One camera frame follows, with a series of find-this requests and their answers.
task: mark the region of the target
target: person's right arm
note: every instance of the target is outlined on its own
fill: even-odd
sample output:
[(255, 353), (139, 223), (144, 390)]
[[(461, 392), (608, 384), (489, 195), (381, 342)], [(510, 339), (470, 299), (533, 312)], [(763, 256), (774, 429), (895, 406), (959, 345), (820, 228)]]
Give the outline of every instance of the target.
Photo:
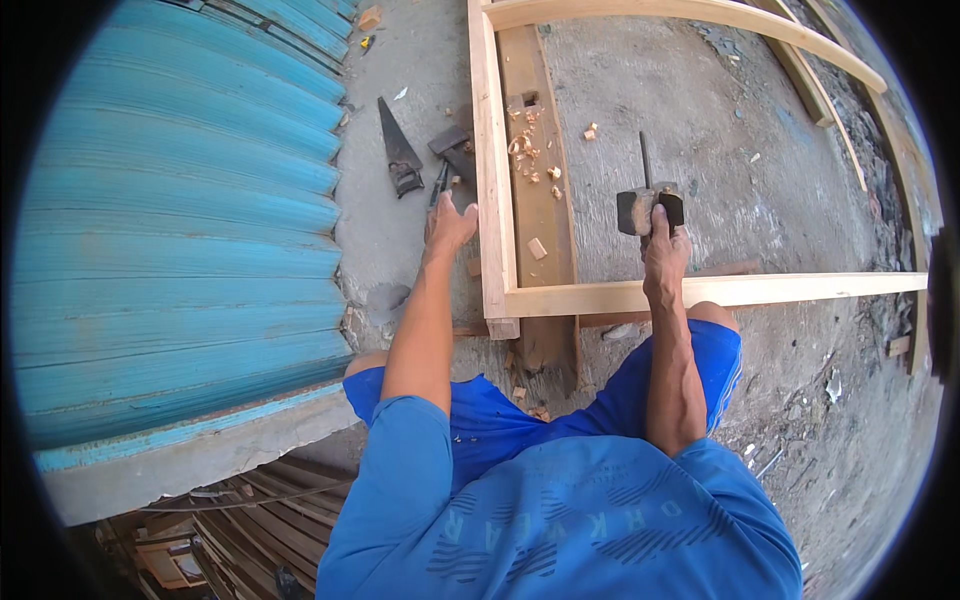
[(684, 308), (683, 281), (690, 240), (683, 226), (670, 235), (662, 204), (654, 206), (651, 221), (653, 231), (644, 255), (643, 279), (654, 328), (646, 439), (673, 458), (707, 435), (707, 402), (693, 362)]

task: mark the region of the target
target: person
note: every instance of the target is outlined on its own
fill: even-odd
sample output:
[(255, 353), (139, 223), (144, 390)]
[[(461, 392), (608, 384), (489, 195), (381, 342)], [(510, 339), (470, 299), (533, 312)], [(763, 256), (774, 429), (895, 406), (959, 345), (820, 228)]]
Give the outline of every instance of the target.
[(543, 422), (483, 376), (450, 383), (449, 277), (476, 231), (449, 193), (389, 353), (344, 389), (370, 428), (317, 597), (799, 598), (800, 559), (739, 457), (710, 440), (740, 375), (730, 314), (684, 310), (691, 245), (652, 215), (653, 335), (586, 409)]

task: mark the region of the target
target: concrete floor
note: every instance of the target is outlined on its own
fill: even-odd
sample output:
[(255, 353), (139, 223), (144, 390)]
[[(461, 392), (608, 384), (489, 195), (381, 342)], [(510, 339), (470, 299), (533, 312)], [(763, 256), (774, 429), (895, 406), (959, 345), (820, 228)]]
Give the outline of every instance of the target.
[[(346, 84), (355, 112), (338, 158), (343, 178), (336, 201), (344, 213), (336, 239), (344, 249), (342, 285), (355, 307), (348, 338), (357, 349), (389, 347), (396, 322), (372, 324), (381, 320), (372, 319), (367, 306), (384, 286), (413, 285), (429, 193), (396, 200), (376, 97), (387, 99), (423, 160), (425, 182), (440, 166), (426, 142), (451, 124), (444, 110), (469, 99), (466, 3), (378, 3), (384, 12), (375, 45), (361, 57), (355, 36), (350, 50)], [(546, 25), (541, 34), (564, 129), (582, 282), (642, 278), (638, 240), (617, 233), (613, 212), (617, 191), (642, 184), (641, 129), (651, 144), (655, 179), (675, 180), (686, 192), (697, 268), (754, 257), (764, 273), (900, 268), (896, 192), (878, 154), (876, 127), (844, 74), (815, 63), (841, 111), (851, 116), (869, 194), (860, 190), (836, 129), (812, 124), (759, 36), (717, 28), (735, 41), (740, 60), (734, 61), (718, 56), (688, 21), (593, 18)], [(881, 71), (889, 74), (888, 67)], [(406, 95), (393, 100), (404, 87)], [(902, 98), (898, 102), (907, 106)], [(590, 122), (599, 124), (594, 142), (580, 134)], [(472, 198), (455, 202), (463, 206)], [(932, 223), (936, 211), (925, 207), (924, 216)], [(466, 266), (477, 254), (474, 239), (454, 270), (458, 322), (480, 318), (480, 285)], [(939, 388), (924, 374), (907, 377), (902, 359), (882, 353), (886, 340), (906, 331), (907, 306), (906, 299), (890, 296), (734, 315), (743, 334), (744, 374), (714, 437), (741, 455), (753, 444), (744, 462), (754, 472), (785, 450), (762, 481), (808, 564), (810, 597), (849, 597), (859, 589), (923, 477)], [(564, 398), (557, 372), (530, 375), (521, 383), (528, 388), (521, 408), (543, 405), (557, 417), (587, 406), (649, 332), (642, 326), (638, 336), (606, 342), (602, 330), (584, 329), (584, 386)], [(506, 393), (505, 352), (503, 342), (460, 341), (453, 378), (483, 372)], [(824, 391), (834, 370), (844, 389), (836, 404)], [(365, 439), (360, 424), (295, 454), (356, 469)]]

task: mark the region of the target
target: hand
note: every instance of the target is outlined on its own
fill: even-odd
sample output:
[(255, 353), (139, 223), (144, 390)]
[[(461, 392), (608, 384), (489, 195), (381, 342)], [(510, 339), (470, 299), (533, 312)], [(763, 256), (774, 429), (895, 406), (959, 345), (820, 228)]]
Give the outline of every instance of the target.
[(650, 244), (643, 256), (646, 265), (643, 293), (654, 305), (682, 297), (686, 262), (693, 247), (684, 226), (676, 226), (670, 235), (670, 223), (663, 204), (654, 206), (650, 221)]
[(437, 205), (426, 216), (426, 228), (423, 231), (423, 264), (435, 258), (453, 259), (453, 255), (473, 237), (477, 230), (477, 204), (471, 204), (460, 216), (453, 205), (451, 192), (443, 192), (437, 199)]

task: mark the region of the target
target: blue corrugated metal door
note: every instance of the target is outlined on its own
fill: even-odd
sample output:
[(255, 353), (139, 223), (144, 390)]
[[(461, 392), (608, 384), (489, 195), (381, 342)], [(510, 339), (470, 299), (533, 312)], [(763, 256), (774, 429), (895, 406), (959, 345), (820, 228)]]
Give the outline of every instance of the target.
[(69, 76), (22, 206), (20, 405), (38, 448), (339, 376), (337, 0), (117, 8)]

